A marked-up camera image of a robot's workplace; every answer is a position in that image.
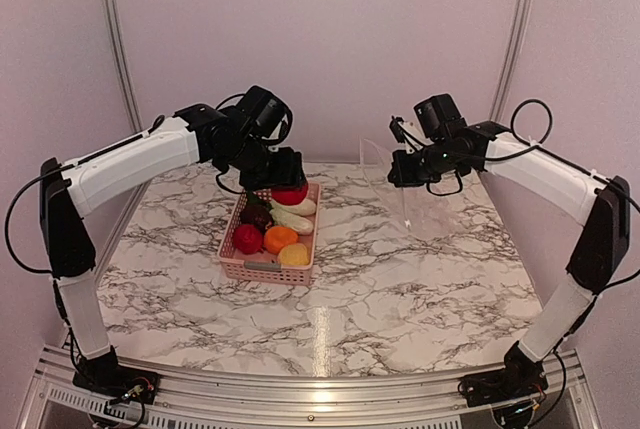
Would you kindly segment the red pepper front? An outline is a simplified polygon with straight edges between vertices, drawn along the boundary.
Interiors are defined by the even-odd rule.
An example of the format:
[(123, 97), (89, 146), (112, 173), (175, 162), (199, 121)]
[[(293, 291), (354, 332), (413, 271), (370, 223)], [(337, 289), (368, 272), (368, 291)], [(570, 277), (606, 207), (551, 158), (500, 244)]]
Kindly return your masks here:
[(291, 188), (273, 188), (271, 190), (271, 198), (281, 205), (295, 206), (304, 201), (308, 190), (309, 186), (307, 183)]

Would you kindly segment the red pepper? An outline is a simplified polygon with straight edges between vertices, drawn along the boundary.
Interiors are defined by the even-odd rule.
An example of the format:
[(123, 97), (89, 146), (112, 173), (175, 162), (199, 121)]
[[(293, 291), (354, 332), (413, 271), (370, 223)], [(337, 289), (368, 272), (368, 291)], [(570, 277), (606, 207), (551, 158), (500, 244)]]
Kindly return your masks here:
[(304, 201), (308, 190), (309, 186), (307, 183), (291, 188), (273, 188), (271, 190), (271, 198), (281, 205), (295, 206)]
[(263, 234), (252, 224), (241, 224), (233, 232), (234, 247), (245, 255), (262, 251)]

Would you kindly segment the dark purple pepper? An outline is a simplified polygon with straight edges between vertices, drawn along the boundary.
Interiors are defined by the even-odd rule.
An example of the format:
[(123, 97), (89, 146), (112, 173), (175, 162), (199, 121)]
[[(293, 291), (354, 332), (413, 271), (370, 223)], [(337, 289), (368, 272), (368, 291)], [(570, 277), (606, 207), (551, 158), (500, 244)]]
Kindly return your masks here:
[(269, 210), (260, 204), (247, 204), (239, 215), (242, 224), (251, 224), (261, 233), (265, 233), (274, 225)]

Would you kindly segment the yellow pepper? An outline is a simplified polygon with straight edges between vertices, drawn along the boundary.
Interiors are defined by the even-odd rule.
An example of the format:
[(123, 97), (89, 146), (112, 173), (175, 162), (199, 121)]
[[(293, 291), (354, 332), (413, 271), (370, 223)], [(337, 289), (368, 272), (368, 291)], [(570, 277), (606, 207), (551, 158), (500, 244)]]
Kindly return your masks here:
[(286, 266), (306, 266), (310, 264), (310, 253), (302, 243), (290, 244), (281, 249), (278, 262)]

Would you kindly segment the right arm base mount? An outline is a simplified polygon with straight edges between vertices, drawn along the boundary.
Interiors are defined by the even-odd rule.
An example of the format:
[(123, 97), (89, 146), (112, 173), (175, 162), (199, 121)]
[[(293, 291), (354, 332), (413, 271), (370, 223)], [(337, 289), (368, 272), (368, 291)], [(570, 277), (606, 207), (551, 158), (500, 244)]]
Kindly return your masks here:
[(505, 354), (501, 369), (467, 374), (460, 379), (457, 390), (468, 407), (477, 407), (544, 392), (547, 388), (543, 363), (529, 359), (515, 343)]

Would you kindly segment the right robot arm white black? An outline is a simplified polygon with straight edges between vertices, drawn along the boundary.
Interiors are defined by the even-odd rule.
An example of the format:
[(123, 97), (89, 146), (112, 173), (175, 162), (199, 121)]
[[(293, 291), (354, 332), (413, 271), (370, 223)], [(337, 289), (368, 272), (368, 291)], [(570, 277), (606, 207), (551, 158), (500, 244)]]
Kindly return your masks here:
[(402, 148), (392, 154), (389, 182), (397, 189), (406, 228), (423, 239), (442, 238), (461, 228), (454, 207), (463, 177), (473, 171), (511, 180), (560, 208), (582, 228), (566, 267), (567, 275), (542, 313), (516, 343), (495, 379), (506, 397), (515, 397), (534, 380), (531, 363), (582, 323), (604, 290), (630, 242), (631, 198), (627, 182), (607, 179), (518, 139), (494, 122), (472, 126), (463, 119), (428, 124), (427, 140), (413, 124), (393, 118), (390, 129)]

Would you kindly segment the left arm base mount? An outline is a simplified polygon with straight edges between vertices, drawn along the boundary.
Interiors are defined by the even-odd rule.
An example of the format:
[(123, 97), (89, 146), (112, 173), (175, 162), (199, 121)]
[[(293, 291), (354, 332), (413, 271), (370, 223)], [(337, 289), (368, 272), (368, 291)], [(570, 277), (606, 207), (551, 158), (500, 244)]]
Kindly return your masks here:
[(74, 356), (76, 387), (109, 396), (111, 404), (135, 400), (145, 405), (154, 402), (160, 377), (157, 372), (122, 365), (115, 348), (97, 358)]

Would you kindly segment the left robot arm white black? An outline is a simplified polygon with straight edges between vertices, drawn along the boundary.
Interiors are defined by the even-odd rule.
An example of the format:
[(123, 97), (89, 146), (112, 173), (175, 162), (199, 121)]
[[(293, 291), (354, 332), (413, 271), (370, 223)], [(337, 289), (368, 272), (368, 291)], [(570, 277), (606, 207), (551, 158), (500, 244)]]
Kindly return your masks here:
[(89, 380), (106, 394), (125, 387), (126, 372), (113, 362), (96, 293), (96, 249), (84, 219), (104, 203), (175, 169), (210, 163), (220, 172), (235, 168), (249, 191), (304, 185), (302, 155), (273, 139), (290, 127), (292, 113), (269, 97), (260, 108), (214, 109), (196, 104), (177, 111), (109, 147), (64, 164), (41, 166), (40, 225), (62, 305), (80, 354), (91, 360)]

